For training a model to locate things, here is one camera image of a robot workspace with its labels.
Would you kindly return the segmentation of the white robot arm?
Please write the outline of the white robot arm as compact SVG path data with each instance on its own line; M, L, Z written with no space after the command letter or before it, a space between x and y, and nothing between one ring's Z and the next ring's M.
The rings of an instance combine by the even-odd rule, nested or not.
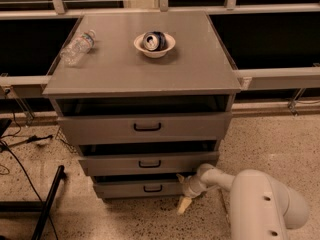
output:
M215 186L229 192L232 240L289 240L287 231L303 227L309 218L309 205L299 192L258 170L233 176L205 163L194 175L180 175L178 180L179 214Z

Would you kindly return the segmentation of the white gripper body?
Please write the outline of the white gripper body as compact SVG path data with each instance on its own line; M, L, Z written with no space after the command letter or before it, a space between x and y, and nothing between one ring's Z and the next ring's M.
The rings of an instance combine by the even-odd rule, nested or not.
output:
M196 198L208 189L208 185L198 175L184 177L181 184L183 194L188 198Z

